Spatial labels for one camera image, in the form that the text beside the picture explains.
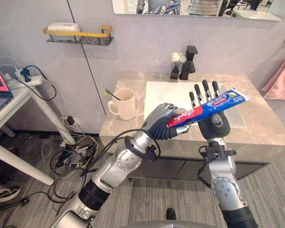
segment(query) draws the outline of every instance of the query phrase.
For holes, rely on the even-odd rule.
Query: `marble countertop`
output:
[[[230,134],[225,137],[226,142],[232,145],[232,148],[239,150],[245,147],[245,154],[237,155],[237,159],[249,161],[267,161],[272,155],[281,152],[284,149],[277,146],[285,146],[285,127],[275,115],[261,94],[252,85],[247,76],[228,76],[228,75],[205,75],[190,74],[189,80],[172,80],[169,74],[142,73],[142,72],[122,72],[117,82],[115,90],[120,88],[130,88],[135,92],[136,116],[128,121],[122,120],[110,112],[107,113],[103,127],[100,132],[100,138],[104,144],[108,143],[117,134],[135,128],[140,128],[144,118],[144,99],[147,81],[160,82],[201,82],[216,80],[218,83],[225,84],[227,90],[234,87],[243,94],[250,97],[251,101],[244,102],[237,106],[241,113],[246,129],[231,128]],[[181,157],[199,157],[196,146],[204,145],[205,139],[202,137],[198,126],[192,126],[188,133],[179,135],[171,140],[160,143],[165,148],[174,148],[176,150],[189,150],[181,153]],[[194,142],[194,148],[185,142]],[[256,155],[256,150],[266,150],[262,154]],[[173,151],[162,149],[163,156],[176,156]]]

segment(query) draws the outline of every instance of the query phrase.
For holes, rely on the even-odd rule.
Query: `white mug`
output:
[[[112,98],[113,101],[108,102],[109,110],[112,114],[120,116],[123,120],[130,120],[135,117],[135,93],[131,89],[119,89],[114,95],[121,101]],[[111,106],[117,107],[117,112],[112,111]]]

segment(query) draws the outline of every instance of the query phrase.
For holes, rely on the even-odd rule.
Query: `cabinet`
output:
[[[202,167],[202,159],[160,158],[155,162],[143,160],[140,167],[131,172],[130,178],[159,178],[183,181],[198,181],[197,173]],[[236,161],[236,178],[239,180],[254,171],[268,165],[267,162]],[[208,166],[202,173],[202,177],[211,181]]]

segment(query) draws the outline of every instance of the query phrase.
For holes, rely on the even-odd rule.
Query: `black faucet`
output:
[[[195,66],[193,63],[194,55],[198,54],[195,46],[187,46],[186,50],[186,62],[182,65],[180,72],[180,80],[188,80],[188,75],[195,72]]]

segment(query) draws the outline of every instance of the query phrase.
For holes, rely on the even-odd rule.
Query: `pink towel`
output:
[[[265,99],[285,100],[285,62],[262,91],[267,92]]]

